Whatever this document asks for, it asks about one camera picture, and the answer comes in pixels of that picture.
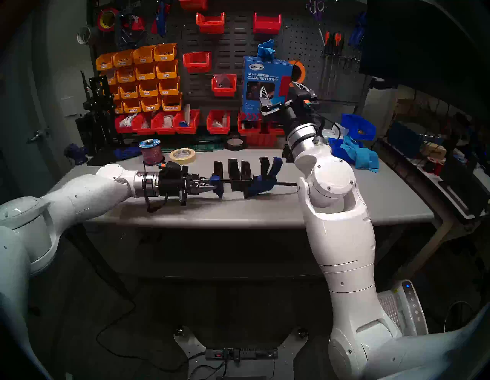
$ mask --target floor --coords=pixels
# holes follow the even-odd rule
[[[199,252],[198,256],[189,258],[184,252],[170,248],[169,242],[177,240],[190,247],[202,241],[202,236],[193,238],[176,230],[163,234],[123,228],[89,230],[91,240],[111,265],[125,273],[121,276],[123,281],[136,294],[135,312],[106,331],[100,340],[118,354],[148,360],[119,358],[97,344],[97,333],[130,310],[131,304],[101,281],[71,244],[62,239],[53,264],[30,281],[29,290],[30,341],[55,379],[64,379],[65,373],[72,374],[75,380],[186,379],[186,367],[182,372],[167,374],[149,364],[151,361],[164,368],[174,368],[185,359],[172,337],[178,325],[189,326],[204,345],[216,347],[274,347],[294,327],[304,327],[309,332],[309,341],[294,361],[295,378],[336,379],[327,352],[332,310],[328,287],[321,277],[209,280],[203,278],[203,271],[198,267],[191,267],[188,280],[172,277],[162,280],[141,276],[140,271],[149,273],[150,269],[134,265],[138,258],[151,265],[150,258],[153,258],[155,267],[163,268],[162,257],[167,257],[172,258],[169,266],[172,264],[174,268],[190,259],[207,262],[208,267],[204,268],[210,268],[210,262],[220,268],[219,262],[224,259],[233,267],[251,267],[251,262],[237,259],[234,263],[233,259],[242,255],[243,246],[251,244],[253,233],[234,247],[226,239],[216,243],[228,247],[224,252],[229,254],[221,259],[210,254],[209,247],[215,247],[213,243],[217,240],[210,234],[209,244],[198,245],[198,250],[186,250]],[[257,272],[261,267],[270,270],[273,261],[281,260],[289,264],[284,267],[289,271],[297,257],[285,247],[297,252],[296,244],[303,248],[302,256],[307,257],[296,267],[299,271],[309,267],[312,257],[301,233],[296,237],[288,233],[283,239],[273,233],[271,236],[272,240],[283,241],[283,246],[276,256],[257,262]],[[396,254],[390,252],[384,260],[396,260],[403,245],[401,239],[401,244],[393,247]],[[253,252],[255,258],[265,257],[261,249],[260,245],[253,246],[248,252]],[[447,308],[455,300],[463,299],[478,309],[480,299],[472,285],[478,275],[475,271],[471,259],[455,255],[443,245],[412,279],[430,332],[442,331]],[[378,290],[384,290],[378,285],[381,282],[378,278]]]

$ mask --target workbench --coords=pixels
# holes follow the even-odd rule
[[[281,150],[250,149],[243,151],[198,152],[189,164],[189,173],[209,177],[214,161],[223,163],[224,178],[229,178],[228,159],[237,158],[250,163],[253,175],[260,175],[260,157],[281,157]],[[284,164],[277,175],[278,181],[297,182],[302,173],[293,163]],[[143,171],[141,156],[118,162],[126,170]],[[95,174],[98,166],[75,166],[53,188],[58,189],[68,180],[83,174]],[[146,166],[156,171],[156,166]],[[378,173],[354,169],[361,194],[366,202],[371,221],[375,226],[427,222],[434,213],[424,201],[383,161]],[[163,197],[150,198],[158,205]],[[187,205],[181,206],[177,198],[170,197],[167,204],[154,213],[148,213],[143,198],[130,198],[104,215],[88,223],[106,223],[134,227],[161,228],[304,228],[296,188],[275,186],[270,192],[244,199],[242,192],[232,192],[224,184],[223,199],[213,192],[188,196]]]

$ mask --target cardboard box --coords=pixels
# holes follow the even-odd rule
[[[260,115],[260,90],[264,87],[273,104],[285,102],[291,83],[293,65],[274,59],[265,61],[259,57],[244,57],[242,76],[243,120],[258,120]]]

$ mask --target black cable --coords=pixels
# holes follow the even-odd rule
[[[120,321],[122,321],[123,319],[125,318],[128,318],[135,310],[136,310],[136,304],[134,303],[134,301],[130,301],[132,304],[133,304],[133,307],[127,311],[126,313],[124,313],[123,315],[119,316],[118,318],[116,318],[114,321],[112,321],[111,323],[109,323],[108,325],[106,325],[102,330],[99,331],[99,333],[96,335],[96,342],[98,343],[99,346],[101,346],[103,349],[105,349],[107,352],[109,352],[110,354],[114,355],[114,356],[117,356],[117,357],[123,357],[123,358],[126,358],[126,359],[138,359],[138,360],[143,360],[143,361],[146,361],[148,364],[150,364],[152,367],[162,371],[162,372],[166,372],[166,373],[175,373],[175,372],[179,372],[182,367],[187,364],[189,362],[189,360],[192,360],[192,359],[195,359],[196,357],[198,356],[202,356],[205,354],[205,351],[203,352],[200,352],[196,355],[193,355],[189,358],[187,358],[187,360],[181,362],[177,367],[175,368],[162,368],[154,363],[152,363],[149,359],[145,358],[145,357],[141,357],[141,356],[136,356],[136,355],[122,355],[122,354],[118,354],[118,353],[115,353],[114,351],[112,351],[110,348],[106,347],[105,345],[103,345],[100,341],[99,341],[99,337],[107,330],[109,329],[110,327],[113,327],[115,326],[117,323],[119,323]]]

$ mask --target tape roll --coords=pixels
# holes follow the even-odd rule
[[[180,148],[172,151],[169,155],[169,160],[176,162],[179,165],[187,165],[194,162],[196,152],[191,148]]]

